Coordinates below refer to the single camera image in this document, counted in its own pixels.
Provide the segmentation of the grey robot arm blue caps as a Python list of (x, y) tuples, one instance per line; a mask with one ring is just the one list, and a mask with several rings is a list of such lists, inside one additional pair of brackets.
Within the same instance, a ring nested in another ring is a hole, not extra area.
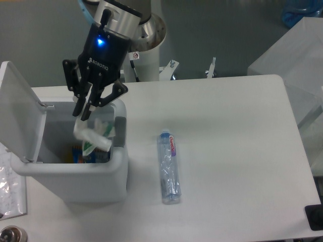
[(86, 121), (95, 108), (128, 92), (119, 80), (120, 71), (141, 17), (139, 11), (118, 1), (99, 2), (82, 53), (76, 60), (62, 61), (76, 103), (73, 116)]

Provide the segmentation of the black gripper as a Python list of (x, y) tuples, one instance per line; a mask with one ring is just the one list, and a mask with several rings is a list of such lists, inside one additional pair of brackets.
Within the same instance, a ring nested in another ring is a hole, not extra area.
[[(82, 112), (87, 96), (87, 83), (79, 79), (78, 70), (82, 78), (93, 84), (81, 120), (89, 119), (93, 107), (104, 107), (128, 92), (128, 87), (116, 80), (130, 45), (130, 38), (101, 30), (96, 24), (91, 25), (78, 63), (70, 59), (62, 62), (68, 90), (73, 92), (76, 103), (73, 116)], [(112, 83), (111, 94), (102, 98), (104, 88)]]

